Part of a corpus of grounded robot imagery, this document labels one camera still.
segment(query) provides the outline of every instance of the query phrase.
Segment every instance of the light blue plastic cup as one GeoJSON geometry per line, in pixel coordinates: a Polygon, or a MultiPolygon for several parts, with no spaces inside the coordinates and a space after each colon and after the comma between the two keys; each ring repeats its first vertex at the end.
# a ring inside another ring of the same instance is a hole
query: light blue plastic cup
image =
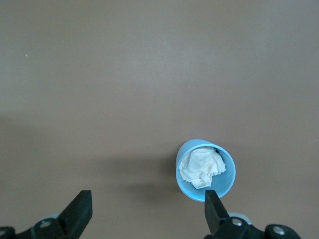
{"type": "Polygon", "coordinates": [[[176,158],[176,179],[181,191],[189,198],[204,202],[205,201],[205,191],[215,190],[217,195],[221,198],[228,193],[234,184],[236,177],[235,163],[230,154],[222,147],[208,142],[203,139],[192,139],[187,141],[182,145],[177,153],[176,158]],[[190,182],[186,182],[179,173],[179,165],[182,159],[194,149],[200,147],[213,147],[222,157],[224,163],[226,164],[226,171],[222,174],[213,176],[213,181],[211,187],[196,189],[190,182]]]}

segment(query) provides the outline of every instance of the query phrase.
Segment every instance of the silver bolt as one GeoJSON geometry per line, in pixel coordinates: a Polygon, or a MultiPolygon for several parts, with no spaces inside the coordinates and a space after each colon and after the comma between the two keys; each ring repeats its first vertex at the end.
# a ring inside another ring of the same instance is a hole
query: silver bolt
{"type": "Polygon", "coordinates": [[[48,226],[50,226],[51,225],[51,222],[49,222],[49,221],[42,221],[42,224],[40,225],[40,227],[41,228],[46,228],[46,227],[48,227],[48,226]]]}
{"type": "Polygon", "coordinates": [[[275,226],[275,227],[273,228],[273,230],[274,230],[275,233],[277,233],[277,234],[279,234],[279,235],[284,235],[284,234],[285,234],[284,229],[282,229],[282,228],[280,228],[280,227],[278,227],[278,226],[275,226]]]}
{"type": "Polygon", "coordinates": [[[239,220],[238,218],[233,218],[232,220],[231,220],[231,222],[234,224],[234,225],[236,225],[236,226],[241,226],[241,225],[243,225],[243,223],[241,222],[241,220],[239,220]]]}

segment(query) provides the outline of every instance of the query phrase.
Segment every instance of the beige surface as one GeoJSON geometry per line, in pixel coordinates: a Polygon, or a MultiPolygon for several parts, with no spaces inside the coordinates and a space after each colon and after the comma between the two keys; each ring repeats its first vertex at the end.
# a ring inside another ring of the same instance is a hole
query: beige surface
{"type": "Polygon", "coordinates": [[[318,1],[0,4],[0,225],[93,193],[83,239],[200,239],[192,138],[237,166],[226,209],[319,234],[318,1]]]}

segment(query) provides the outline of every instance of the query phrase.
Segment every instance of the white cloth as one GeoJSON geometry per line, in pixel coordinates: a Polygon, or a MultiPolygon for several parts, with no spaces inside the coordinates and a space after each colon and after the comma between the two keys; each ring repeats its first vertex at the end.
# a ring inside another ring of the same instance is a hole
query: white cloth
{"type": "Polygon", "coordinates": [[[210,187],[212,176],[226,171],[226,165],[213,147],[201,147],[187,154],[179,165],[182,178],[196,189],[210,187]]]}

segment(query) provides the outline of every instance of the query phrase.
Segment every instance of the screw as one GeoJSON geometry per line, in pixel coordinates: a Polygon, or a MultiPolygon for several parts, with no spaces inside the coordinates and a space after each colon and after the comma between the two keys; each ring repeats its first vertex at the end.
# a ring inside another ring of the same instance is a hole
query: screw
{"type": "Polygon", "coordinates": [[[41,228],[46,228],[46,227],[48,227],[48,226],[50,226],[51,225],[51,222],[49,222],[49,221],[42,221],[42,224],[40,225],[40,227],[41,228]]]}
{"type": "Polygon", "coordinates": [[[6,230],[1,230],[0,231],[0,237],[3,236],[6,233],[6,230]]]}
{"type": "Polygon", "coordinates": [[[273,230],[274,230],[275,233],[277,233],[277,234],[279,234],[279,235],[284,235],[284,234],[285,234],[284,229],[282,229],[282,228],[280,228],[280,227],[278,227],[278,226],[275,226],[275,227],[273,228],[273,230]]]}
{"type": "Polygon", "coordinates": [[[243,225],[243,223],[241,222],[241,220],[239,220],[238,218],[233,218],[232,220],[231,220],[231,222],[234,224],[234,225],[236,225],[236,226],[241,226],[241,225],[243,225]]]}

